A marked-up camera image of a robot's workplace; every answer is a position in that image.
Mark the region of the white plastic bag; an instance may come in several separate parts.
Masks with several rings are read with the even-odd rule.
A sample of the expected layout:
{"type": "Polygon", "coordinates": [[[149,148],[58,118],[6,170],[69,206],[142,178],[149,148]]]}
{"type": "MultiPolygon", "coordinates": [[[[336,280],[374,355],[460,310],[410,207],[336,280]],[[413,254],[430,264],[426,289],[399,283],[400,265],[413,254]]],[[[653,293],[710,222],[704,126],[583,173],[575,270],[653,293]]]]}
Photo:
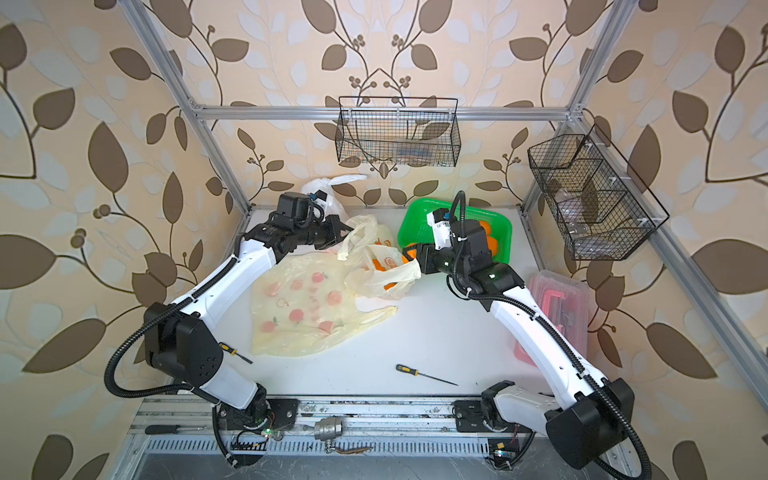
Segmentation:
{"type": "Polygon", "coordinates": [[[349,219],[340,197],[357,195],[353,183],[366,180],[362,174],[348,174],[333,178],[317,178],[300,188],[300,192],[314,195],[315,201],[323,208],[325,215],[338,215],[342,221],[349,219]]]}

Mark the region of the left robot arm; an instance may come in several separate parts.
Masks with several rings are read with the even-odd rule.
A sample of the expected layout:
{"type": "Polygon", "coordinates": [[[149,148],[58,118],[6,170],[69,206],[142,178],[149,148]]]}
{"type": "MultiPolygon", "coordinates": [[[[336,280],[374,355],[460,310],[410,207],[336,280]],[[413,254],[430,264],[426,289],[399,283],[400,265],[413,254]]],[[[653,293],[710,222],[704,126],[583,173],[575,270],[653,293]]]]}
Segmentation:
{"type": "Polygon", "coordinates": [[[217,446],[232,467],[239,463],[224,444],[220,415],[233,414],[246,430],[262,432],[274,424],[265,388],[224,360],[225,351],[213,332],[223,315],[256,279],[299,246],[325,250],[342,242],[351,227],[336,215],[322,220],[296,220],[273,212],[241,236],[235,252],[205,281],[169,305],[154,303],[142,326],[131,334],[107,362],[104,385],[116,397],[135,399],[188,391],[212,406],[217,446]],[[129,390],[116,380],[116,370],[138,341],[144,343],[146,363],[173,378],[173,383],[129,390]]]}

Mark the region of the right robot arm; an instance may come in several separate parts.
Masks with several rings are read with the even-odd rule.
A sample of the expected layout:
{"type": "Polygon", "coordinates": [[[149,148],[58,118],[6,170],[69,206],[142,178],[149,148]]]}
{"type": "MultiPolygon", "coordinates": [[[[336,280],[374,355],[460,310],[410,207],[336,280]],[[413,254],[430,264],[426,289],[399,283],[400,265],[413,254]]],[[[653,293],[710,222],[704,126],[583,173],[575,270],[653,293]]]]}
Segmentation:
{"type": "Polygon", "coordinates": [[[459,192],[451,204],[417,214],[428,229],[423,240],[402,242],[407,265],[423,274],[442,273],[451,293],[479,303],[499,320],[526,350],[546,380],[548,395],[512,381],[499,382],[482,394],[485,422],[491,429],[508,424],[544,434],[572,468],[596,464],[615,479],[625,473],[604,454],[629,441],[640,464],[638,478],[652,476],[652,462],[631,424],[635,394],[622,379],[611,380],[571,345],[534,299],[522,277],[496,260],[490,232],[467,216],[459,192]]]}

